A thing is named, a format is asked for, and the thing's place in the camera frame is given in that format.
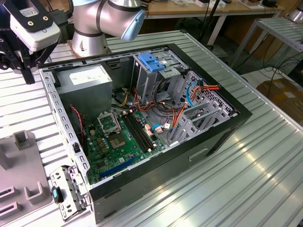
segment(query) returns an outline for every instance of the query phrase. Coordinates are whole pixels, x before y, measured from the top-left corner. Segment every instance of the cardboard box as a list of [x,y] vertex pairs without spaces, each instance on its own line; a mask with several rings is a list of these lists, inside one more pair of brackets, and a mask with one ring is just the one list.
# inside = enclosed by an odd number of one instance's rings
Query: cardboard box
[[[267,95],[270,81],[264,81],[257,90]],[[272,82],[268,98],[281,110],[303,126],[303,88],[295,86],[289,80],[275,79]]]

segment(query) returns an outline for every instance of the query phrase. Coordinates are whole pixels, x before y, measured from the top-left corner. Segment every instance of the ram slot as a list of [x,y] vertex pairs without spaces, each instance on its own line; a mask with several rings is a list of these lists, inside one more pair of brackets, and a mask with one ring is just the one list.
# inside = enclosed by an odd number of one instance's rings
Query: ram slot
[[130,133],[133,135],[137,143],[143,152],[148,152],[148,149],[153,149],[152,142],[149,140],[145,132],[142,130],[141,126],[131,115],[123,116],[123,120],[128,127]]

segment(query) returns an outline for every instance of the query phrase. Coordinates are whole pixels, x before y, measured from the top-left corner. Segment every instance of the blue expansion slot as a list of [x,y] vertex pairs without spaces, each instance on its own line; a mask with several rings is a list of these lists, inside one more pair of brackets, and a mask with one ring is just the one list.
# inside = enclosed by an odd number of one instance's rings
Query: blue expansion slot
[[102,178],[102,177],[111,175],[111,174],[113,174],[113,173],[115,173],[115,172],[117,172],[117,171],[123,169],[124,167],[127,167],[127,166],[131,165],[132,162],[133,162],[136,158],[137,158],[137,156],[135,156],[135,157],[129,159],[128,161],[126,161],[126,162],[124,162],[124,163],[122,163],[122,164],[120,164],[120,165],[118,165],[118,166],[116,166],[116,167],[114,167],[114,168],[111,168],[111,169],[109,169],[109,170],[107,170],[107,171],[105,171],[105,172],[103,172],[103,173],[100,173],[100,174],[99,174],[99,177]]

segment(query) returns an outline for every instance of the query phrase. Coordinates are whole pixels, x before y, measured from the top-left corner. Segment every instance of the yellow wire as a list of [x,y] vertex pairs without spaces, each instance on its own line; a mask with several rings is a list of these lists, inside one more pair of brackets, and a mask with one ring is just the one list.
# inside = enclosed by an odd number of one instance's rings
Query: yellow wire
[[118,106],[124,106],[127,103],[127,97],[128,97],[128,92],[125,95],[124,102],[122,104],[118,105]]
[[216,87],[216,86],[218,86],[218,85],[206,85],[206,84],[204,84],[204,87]]

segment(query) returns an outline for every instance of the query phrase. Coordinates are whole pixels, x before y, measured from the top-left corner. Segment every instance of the slotted aluminum surface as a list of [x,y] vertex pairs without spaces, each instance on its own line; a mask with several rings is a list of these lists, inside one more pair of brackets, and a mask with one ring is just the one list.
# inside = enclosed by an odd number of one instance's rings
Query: slotted aluminum surface
[[[229,67],[180,31],[108,39],[113,52],[176,43],[252,113],[218,152],[101,223],[101,226],[295,226],[303,217],[302,127],[253,91]],[[53,61],[72,58],[58,46]],[[31,130],[47,176],[69,164],[39,75],[25,85],[0,71],[0,138]],[[21,226],[94,226],[89,211],[63,223],[53,202],[11,223]]]
[[303,25],[287,18],[258,19],[257,25],[293,49],[302,52]]

